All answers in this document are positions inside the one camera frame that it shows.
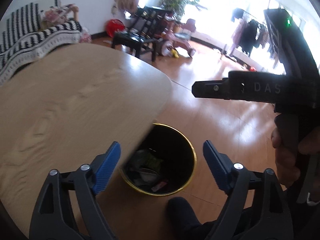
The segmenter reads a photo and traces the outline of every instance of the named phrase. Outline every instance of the black and white striped blanket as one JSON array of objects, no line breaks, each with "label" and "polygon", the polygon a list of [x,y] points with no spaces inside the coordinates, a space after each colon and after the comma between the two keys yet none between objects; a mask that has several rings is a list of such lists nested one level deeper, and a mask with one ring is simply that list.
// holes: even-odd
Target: black and white striped blanket
[{"label": "black and white striped blanket", "polygon": [[36,61],[57,46],[78,43],[81,26],[76,21],[40,29],[39,5],[30,3],[11,14],[0,44],[0,86],[21,66]]}]

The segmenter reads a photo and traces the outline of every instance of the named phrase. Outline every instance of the red object on floor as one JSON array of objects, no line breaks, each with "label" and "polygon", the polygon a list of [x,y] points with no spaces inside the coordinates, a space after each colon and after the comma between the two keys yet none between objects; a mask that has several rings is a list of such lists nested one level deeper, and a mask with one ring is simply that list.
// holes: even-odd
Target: red object on floor
[{"label": "red object on floor", "polygon": [[111,38],[113,38],[115,32],[123,31],[124,29],[123,22],[118,19],[109,20],[106,24],[106,32]]}]

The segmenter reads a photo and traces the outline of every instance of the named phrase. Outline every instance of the metal screw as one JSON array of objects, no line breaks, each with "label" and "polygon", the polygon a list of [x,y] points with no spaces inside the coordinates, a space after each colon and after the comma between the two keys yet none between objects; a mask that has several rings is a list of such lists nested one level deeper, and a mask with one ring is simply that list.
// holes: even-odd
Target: metal screw
[{"label": "metal screw", "polygon": [[243,165],[241,163],[235,163],[233,165],[237,170],[242,170],[243,169]]},{"label": "metal screw", "polygon": [[80,167],[81,171],[87,171],[88,169],[90,169],[90,165],[89,164],[83,164],[81,167]]},{"label": "metal screw", "polygon": [[57,171],[56,169],[51,170],[51,171],[49,172],[49,174],[50,174],[51,176],[54,176],[54,175],[56,175],[57,173],[58,173],[58,171]]},{"label": "metal screw", "polygon": [[266,169],[266,173],[268,173],[269,175],[275,174],[275,172],[273,171],[273,169],[270,169],[270,168]]}]

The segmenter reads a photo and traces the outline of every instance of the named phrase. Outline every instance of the chair seat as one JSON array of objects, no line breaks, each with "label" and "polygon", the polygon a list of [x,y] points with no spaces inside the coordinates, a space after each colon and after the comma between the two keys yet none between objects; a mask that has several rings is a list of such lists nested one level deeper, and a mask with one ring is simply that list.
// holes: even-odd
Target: chair seat
[{"label": "chair seat", "polygon": [[155,40],[154,38],[146,38],[135,33],[118,33],[116,36],[127,41],[137,41],[140,43],[148,43]]},{"label": "chair seat", "polygon": [[190,40],[190,35],[188,33],[175,33],[174,36],[183,41]]}]

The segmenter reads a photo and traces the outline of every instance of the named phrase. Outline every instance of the blue gripper pad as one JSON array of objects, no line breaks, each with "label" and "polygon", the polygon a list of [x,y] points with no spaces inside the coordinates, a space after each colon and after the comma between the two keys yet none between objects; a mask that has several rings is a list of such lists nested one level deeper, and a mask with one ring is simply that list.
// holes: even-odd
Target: blue gripper pad
[{"label": "blue gripper pad", "polygon": [[95,195],[104,191],[120,158],[121,148],[113,142],[105,154],[98,155],[91,163],[96,182],[92,187]]},{"label": "blue gripper pad", "polygon": [[232,161],[225,154],[219,153],[211,141],[203,144],[203,155],[220,190],[229,194],[233,188],[231,169]]}]

